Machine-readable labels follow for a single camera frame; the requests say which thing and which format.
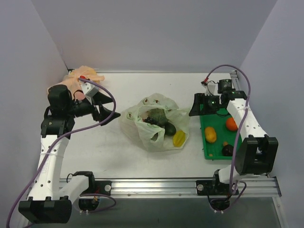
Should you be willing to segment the pale green plastic bag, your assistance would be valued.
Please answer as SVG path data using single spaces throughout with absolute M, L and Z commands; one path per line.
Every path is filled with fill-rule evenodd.
M 189 138 L 190 109 L 154 93 L 122 111 L 122 132 L 148 152 L 181 150 Z

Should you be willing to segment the yellow orange lemon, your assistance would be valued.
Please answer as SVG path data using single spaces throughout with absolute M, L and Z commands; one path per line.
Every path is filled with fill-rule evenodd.
M 206 127 L 204 129 L 205 139 L 209 143 L 214 143 L 217 140 L 217 134 L 213 127 Z

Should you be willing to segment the green avocado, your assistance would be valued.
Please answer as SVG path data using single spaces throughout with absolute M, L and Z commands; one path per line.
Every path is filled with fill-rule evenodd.
M 167 122 L 165 124 L 164 129 L 165 129 L 165 135 L 167 136 L 174 136 L 176 134 L 176 127 L 170 122 Z

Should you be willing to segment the yellow green starfruit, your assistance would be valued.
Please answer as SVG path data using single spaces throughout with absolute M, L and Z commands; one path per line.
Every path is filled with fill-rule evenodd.
M 173 136 L 172 143 L 174 147 L 181 147 L 186 141 L 186 134 L 184 131 L 177 131 Z

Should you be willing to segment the netted green cantaloupe melon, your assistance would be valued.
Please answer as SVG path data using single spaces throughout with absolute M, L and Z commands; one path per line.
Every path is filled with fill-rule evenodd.
M 164 126 L 169 120 L 166 117 L 165 111 L 160 108 L 154 108 L 148 111 L 148 117 L 156 121 L 157 126 Z

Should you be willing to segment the dark blue grape bunch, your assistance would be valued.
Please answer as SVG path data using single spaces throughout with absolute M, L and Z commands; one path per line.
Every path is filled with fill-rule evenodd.
M 147 117 L 146 119 L 144 119 L 144 122 L 148 124 L 156 124 L 156 121 L 151 117 Z

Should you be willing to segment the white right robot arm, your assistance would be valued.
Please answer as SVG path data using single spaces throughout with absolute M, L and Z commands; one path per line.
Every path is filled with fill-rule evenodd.
M 262 129 L 249 107 L 249 94 L 232 87 L 230 79 L 221 79 L 218 95 L 196 93 L 190 116 L 216 116 L 226 109 L 237 125 L 231 165 L 218 170 L 218 178 L 210 184 L 211 190 L 222 194 L 248 175 L 270 173 L 273 169 L 278 140 Z

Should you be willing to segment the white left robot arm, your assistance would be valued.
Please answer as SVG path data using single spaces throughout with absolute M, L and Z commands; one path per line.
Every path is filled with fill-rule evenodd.
M 18 211 L 33 224 L 67 223 L 73 203 L 81 196 L 95 196 L 97 182 L 91 171 L 77 171 L 63 188 L 59 187 L 62 162 L 71 134 L 91 127 L 74 129 L 75 118 L 92 115 L 103 126 L 120 116 L 104 104 L 116 104 L 113 95 L 93 82 L 84 82 L 82 91 L 86 98 L 75 100 L 66 85 L 55 85 L 48 89 L 49 106 L 41 124 L 41 150 L 37 173 L 26 189 L 30 189 L 26 200 L 20 201 Z

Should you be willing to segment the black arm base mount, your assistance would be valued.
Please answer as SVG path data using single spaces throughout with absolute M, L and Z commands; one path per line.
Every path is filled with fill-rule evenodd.
M 219 171 L 212 178 L 196 180 L 196 190 L 199 196 L 229 196 L 229 184 L 219 181 Z

